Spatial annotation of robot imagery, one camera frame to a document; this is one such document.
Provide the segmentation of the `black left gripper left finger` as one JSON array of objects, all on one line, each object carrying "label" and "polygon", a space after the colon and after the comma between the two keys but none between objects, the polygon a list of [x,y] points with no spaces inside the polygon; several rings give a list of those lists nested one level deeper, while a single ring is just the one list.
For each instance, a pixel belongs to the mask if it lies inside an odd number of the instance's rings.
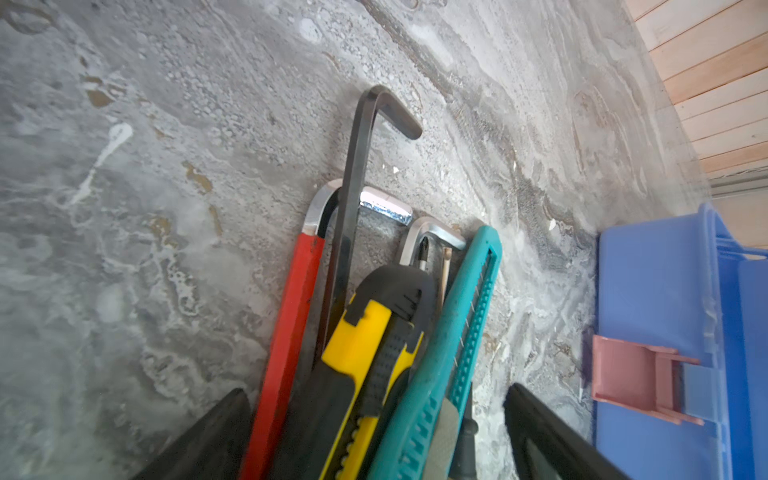
[{"label": "black left gripper left finger", "polygon": [[235,388],[134,477],[236,479],[251,424],[248,397]]}]

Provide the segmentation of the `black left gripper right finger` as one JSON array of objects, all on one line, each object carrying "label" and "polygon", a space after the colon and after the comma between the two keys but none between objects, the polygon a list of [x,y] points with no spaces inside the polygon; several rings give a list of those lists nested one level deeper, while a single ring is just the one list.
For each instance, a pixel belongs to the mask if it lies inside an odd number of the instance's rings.
[{"label": "black left gripper right finger", "polygon": [[627,477],[524,385],[508,389],[504,415],[521,479]]}]

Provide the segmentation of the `teal utility knife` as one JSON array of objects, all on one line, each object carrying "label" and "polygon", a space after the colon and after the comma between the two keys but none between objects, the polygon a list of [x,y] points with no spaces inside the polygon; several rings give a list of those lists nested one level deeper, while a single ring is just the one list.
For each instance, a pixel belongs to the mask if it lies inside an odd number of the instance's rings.
[{"label": "teal utility knife", "polygon": [[501,260],[497,230],[481,226],[384,432],[369,479],[448,477]]}]

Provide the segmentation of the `white blue plastic toolbox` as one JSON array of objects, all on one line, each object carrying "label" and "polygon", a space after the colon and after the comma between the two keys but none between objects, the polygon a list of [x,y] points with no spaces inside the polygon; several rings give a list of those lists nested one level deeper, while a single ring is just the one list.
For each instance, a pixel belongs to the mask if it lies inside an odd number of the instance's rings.
[{"label": "white blue plastic toolbox", "polygon": [[597,450],[633,479],[767,475],[767,253],[716,210],[599,239]]}]

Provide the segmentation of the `yellow black utility knife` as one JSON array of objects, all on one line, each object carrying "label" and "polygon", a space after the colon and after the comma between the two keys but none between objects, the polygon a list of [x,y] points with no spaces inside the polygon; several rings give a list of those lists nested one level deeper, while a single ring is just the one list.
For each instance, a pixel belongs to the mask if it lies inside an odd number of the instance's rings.
[{"label": "yellow black utility knife", "polygon": [[424,341],[437,286],[388,264],[359,284],[289,403],[270,479],[364,479]]}]

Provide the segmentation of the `black hex key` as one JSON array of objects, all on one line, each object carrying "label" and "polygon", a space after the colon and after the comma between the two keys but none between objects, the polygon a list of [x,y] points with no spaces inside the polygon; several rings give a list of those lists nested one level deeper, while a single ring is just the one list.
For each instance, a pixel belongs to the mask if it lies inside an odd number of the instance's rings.
[{"label": "black hex key", "polygon": [[416,140],[422,135],[422,127],[417,119],[389,88],[375,85],[362,93],[355,111],[339,194],[314,363],[319,362],[346,306],[360,195],[364,187],[372,132],[379,114],[410,140]]}]

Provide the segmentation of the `small silver hex key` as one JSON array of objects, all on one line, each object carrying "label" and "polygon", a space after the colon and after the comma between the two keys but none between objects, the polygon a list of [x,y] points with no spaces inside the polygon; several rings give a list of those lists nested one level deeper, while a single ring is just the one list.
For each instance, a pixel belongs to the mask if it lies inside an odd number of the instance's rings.
[{"label": "small silver hex key", "polygon": [[467,246],[465,237],[458,230],[436,218],[422,216],[410,224],[398,249],[396,262],[400,265],[411,265],[417,259],[419,247],[424,239],[455,250],[464,250]]}]

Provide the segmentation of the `red handled hex key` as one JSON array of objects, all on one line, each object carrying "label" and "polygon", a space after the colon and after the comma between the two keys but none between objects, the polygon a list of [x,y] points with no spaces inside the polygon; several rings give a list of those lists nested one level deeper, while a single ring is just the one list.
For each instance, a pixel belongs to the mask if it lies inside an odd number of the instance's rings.
[{"label": "red handled hex key", "polygon": [[249,446],[240,478],[270,479],[267,474],[286,422],[304,330],[331,215],[341,180],[332,180],[315,194],[297,238],[290,271],[270,347],[266,373],[256,408]]}]

